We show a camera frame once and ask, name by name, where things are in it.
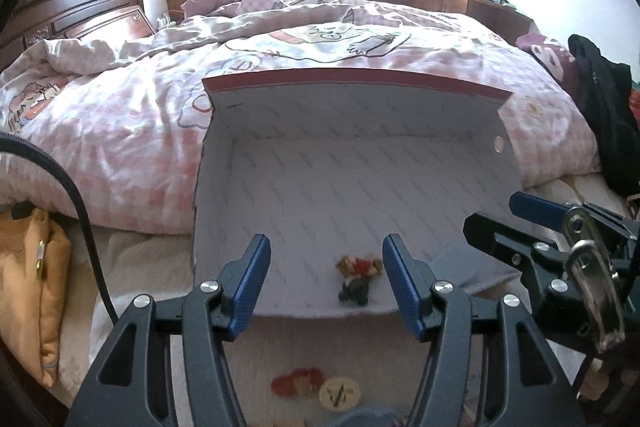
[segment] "red toy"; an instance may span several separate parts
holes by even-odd
[[[324,384],[324,375],[317,367],[299,367],[290,375],[271,380],[271,392],[276,396],[311,396]]]

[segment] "blue gripper pad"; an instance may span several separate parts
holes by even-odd
[[[509,199],[509,209],[511,214],[516,217],[556,232],[562,232],[562,224],[568,207],[524,192],[516,192]]]
[[[225,321],[226,340],[235,340],[249,325],[262,283],[271,264],[271,243],[267,236],[257,233],[242,257],[225,264],[218,282],[222,285],[220,311]]]
[[[419,342],[425,342],[427,328],[422,315],[429,306],[430,286],[435,282],[433,273],[433,280],[425,280],[417,264],[420,262],[414,261],[397,233],[387,235],[382,242],[382,263],[404,325]]]

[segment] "pink bedding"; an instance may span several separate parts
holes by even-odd
[[[191,6],[197,13],[195,0]],[[525,186],[598,168],[592,132],[529,55],[473,19],[363,0],[206,0],[206,14],[153,38],[41,41],[0,74],[1,123],[49,152],[96,225],[191,233],[206,76],[342,66],[434,73],[513,91],[500,109]],[[0,203],[73,215],[64,192],[0,158]]]

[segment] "black jacket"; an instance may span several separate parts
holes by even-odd
[[[575,103],[598,142],[602,174],[609,187],[625,198],[640,193],[640,133],[629,108],[631,68],[614,64],[593,42],[569,37],[580,84]]]

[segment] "carved wooden headboard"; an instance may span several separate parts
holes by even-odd
[[[21,0],[0,34],[0,71],[42,39],[135,39],[153,34],[142,0]]]

